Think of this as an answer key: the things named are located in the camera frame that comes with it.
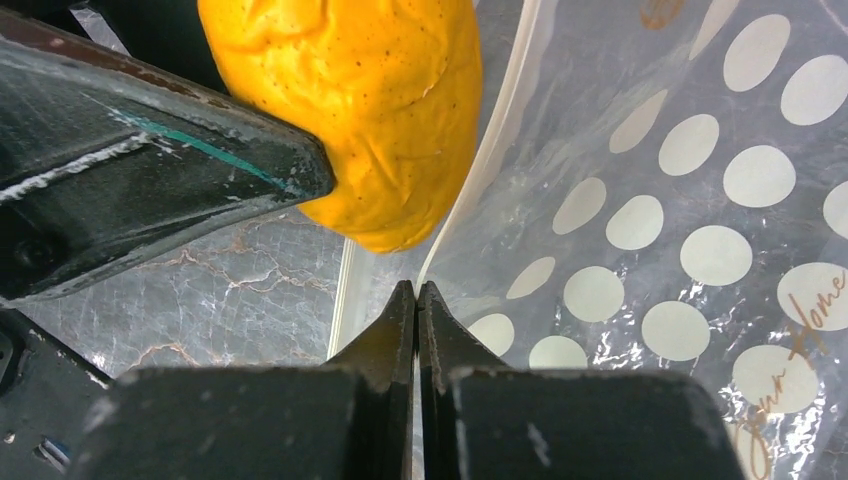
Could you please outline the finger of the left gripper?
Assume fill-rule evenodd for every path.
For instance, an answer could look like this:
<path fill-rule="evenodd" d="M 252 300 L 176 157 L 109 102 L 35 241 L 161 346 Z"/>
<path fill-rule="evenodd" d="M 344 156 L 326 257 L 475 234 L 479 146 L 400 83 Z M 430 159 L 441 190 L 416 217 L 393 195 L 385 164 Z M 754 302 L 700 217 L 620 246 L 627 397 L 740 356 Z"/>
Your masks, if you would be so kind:
<path fill-rule="evenodd" d="M 322 143 L 233 98 L 193 7 L 1 11 L 1 303 L 61 297 L 329 194 Z"/>

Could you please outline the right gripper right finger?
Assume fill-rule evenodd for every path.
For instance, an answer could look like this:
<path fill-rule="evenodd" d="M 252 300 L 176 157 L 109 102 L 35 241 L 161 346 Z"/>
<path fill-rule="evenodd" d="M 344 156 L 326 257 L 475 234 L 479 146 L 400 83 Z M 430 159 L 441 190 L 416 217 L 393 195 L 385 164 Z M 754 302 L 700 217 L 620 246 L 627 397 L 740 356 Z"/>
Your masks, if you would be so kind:
<path fill-rule="evenodd" d="M 417 300 L 429 479 L 739 479 L 711 396 L 657 370 L 521 370 L 451 314 Z"/>

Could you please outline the yellow toy mango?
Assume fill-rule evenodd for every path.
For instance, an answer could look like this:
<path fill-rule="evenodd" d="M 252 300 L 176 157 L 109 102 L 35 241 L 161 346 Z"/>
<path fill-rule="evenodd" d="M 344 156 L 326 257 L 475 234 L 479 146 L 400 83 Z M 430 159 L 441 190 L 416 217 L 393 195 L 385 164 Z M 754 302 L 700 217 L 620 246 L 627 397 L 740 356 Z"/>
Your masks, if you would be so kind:
<path fill-rule="evenodd" d="M 472 165 L 483 93 L 469 1 L 201 1 L 229 92 L 321 140 L 308 218 L 368 251 L 426 240 Z"/>

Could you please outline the clear polka-dot zip bag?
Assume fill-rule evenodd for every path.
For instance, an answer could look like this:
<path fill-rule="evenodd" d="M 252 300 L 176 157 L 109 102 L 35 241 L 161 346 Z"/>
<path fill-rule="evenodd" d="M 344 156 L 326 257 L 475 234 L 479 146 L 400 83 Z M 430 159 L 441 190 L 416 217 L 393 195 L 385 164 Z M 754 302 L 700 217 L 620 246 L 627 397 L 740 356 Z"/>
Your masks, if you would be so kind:
<path fill-rule="evenodd" d="M 480 143 L 418 248 L 344 247 L 329 350 L 432 281 L 517 367 L 668 369 L 750 479 L 847 475 L 847 5 L 478 1 Z"/>

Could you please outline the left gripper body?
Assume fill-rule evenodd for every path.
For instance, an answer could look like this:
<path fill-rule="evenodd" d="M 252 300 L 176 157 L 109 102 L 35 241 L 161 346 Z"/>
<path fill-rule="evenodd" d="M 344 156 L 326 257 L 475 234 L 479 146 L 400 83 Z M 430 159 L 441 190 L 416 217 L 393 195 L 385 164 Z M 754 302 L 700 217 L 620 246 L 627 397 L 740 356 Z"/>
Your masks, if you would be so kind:
<path fill-rule="evenodd" d="M 17 310 L 1 311 L 1 477 L 62 479 L 111 378 Z"/>

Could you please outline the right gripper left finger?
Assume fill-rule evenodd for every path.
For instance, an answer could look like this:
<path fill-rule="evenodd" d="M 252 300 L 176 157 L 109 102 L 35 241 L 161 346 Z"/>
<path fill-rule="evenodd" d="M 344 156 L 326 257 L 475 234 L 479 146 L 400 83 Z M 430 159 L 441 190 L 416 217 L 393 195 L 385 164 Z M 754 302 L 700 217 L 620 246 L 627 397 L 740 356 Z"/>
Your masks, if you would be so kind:
<path fill-rule="evenodd" d="M 407 479 L 416 299 L 318 366 L 144 368 L 89 410 L 71 479 Z"/>

